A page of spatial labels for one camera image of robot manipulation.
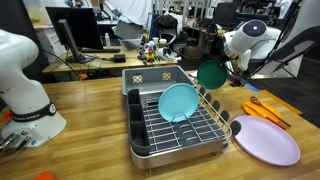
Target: purple plate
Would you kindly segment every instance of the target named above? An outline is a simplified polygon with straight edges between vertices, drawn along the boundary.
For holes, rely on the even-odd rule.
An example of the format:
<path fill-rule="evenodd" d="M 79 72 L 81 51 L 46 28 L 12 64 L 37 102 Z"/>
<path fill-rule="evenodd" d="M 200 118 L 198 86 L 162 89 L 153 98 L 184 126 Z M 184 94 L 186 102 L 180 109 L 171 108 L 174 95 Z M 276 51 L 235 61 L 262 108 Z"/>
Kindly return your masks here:
<path fill-rule="evenodd" d="M 249 154 L 269 164 L 290 166 L 300 159 L 295 140 L 277 125 L 255 116 L 238 116 L 241 124 L 235 140 Z"/>

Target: cardboard box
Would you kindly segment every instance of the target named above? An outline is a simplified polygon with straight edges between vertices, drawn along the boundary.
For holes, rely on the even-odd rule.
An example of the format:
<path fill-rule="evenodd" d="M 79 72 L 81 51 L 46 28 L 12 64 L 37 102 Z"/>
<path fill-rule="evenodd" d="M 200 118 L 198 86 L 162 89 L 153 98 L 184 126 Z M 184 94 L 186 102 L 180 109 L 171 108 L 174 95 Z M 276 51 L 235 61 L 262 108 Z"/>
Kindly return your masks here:
<path fill-rule="evenodd" d="M 42 49 L 49 52 L 44 51 L 49 63 L 57 60 L 56 56 L 60 57 L 66 52 L 65 47 L 60 44 L 59 38 L 52 26 L 37 26 L 35 29 Z"/>

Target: light blue plate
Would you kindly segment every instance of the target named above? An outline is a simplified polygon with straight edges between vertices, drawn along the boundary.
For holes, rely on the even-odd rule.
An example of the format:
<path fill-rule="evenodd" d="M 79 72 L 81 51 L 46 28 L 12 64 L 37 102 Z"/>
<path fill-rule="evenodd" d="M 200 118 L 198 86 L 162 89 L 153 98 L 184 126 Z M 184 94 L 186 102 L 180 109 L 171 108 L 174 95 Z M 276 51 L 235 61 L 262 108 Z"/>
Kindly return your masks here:
<path fill-rule="evenodd" d="M 189 84 L 178 83 L 167 88 L 159 99 L 159 112 L 169 122 L 186 120 L 197 109 L 197 90 Z"/>

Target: wooden workbench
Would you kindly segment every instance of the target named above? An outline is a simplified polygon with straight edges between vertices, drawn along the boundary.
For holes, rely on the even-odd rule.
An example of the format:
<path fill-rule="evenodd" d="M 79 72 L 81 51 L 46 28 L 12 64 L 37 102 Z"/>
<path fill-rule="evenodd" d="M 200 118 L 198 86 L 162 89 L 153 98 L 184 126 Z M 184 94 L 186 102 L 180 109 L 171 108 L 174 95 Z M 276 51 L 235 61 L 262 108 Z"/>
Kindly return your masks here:
<path fill-rule="evenodd" d="M 121 50 L 119 53 L 96 53 L 89 54 L 92 56 L 99 56 L 100 58 L 112 58 L 115 54 L 125 54 L 126 62 L 123 63 L 114 63 L 113 61 L 105 61 L 100 59 L 95 59 L 93 61 L 81 64 L 81 63 L 69 63 L 69 65 L 77 72 L 88 72 L 94 70 L 112 70 L 112 69 L 125 69 L 125 68 L 136 68 L 136 67 L 145 67 L 146 65 L 139 59 L 137 59 L 137 52 L 134 51 L 123 51 Z M 66 54 L 60 56 L 62 60 L 66 59 Z M 177 61 L 167 62 L 167 61 L 155 61 L 153 63 L 147 63 L 147 66 L 155 66 L 155 65 L 171 65 L 177 64 Z M 69 73 L 72 72 L 72 69 L 66 66 L 62 61 L 57 60 L 52 64 L 49 64 L 45 69 L 43 69 L 42 73 L 44 74 L 53 74 L 53 73 Z"/>
<path fill-rule="evenodd" d="M 44 85 L 50 98 L 59 83 Z M 126 111 L 121 78 L 67 82 L 56 101 L 66 128 L 41 147 L 23 149 L 0 159 L 0 179 L 34 179 L 43 171 L 55 179 L 319 179 L 320 131 L 271 98 L 228 82 L 210 91 L 231 119 L 243 115 L 241 104 L 254 95 L 277 108 L 292 127 L 287 132 L 296 140 L 301 159 L 279 167 L 252 157 L 230 139 L 217 156 L 212 154 L 178 163 L 140 170 L 131 161 Z"/>

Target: dish rack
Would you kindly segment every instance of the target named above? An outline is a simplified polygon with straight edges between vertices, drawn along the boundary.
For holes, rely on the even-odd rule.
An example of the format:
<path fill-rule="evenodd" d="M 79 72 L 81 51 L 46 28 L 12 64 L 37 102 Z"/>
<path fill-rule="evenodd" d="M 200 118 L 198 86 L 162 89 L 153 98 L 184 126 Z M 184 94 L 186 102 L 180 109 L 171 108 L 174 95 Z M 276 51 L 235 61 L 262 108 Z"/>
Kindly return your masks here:
<path fill-rule="evenodd" d="M 158 101 L 163 91 L 143 93 L 140 89 L 124 90 L 131 158 L 138 168 L 151 169 L 203 154 L 217 154 L 231 136 L 230 126 L 200 93 L 196 111 L 175 123 L 164 120 L 159 113 Z"/>

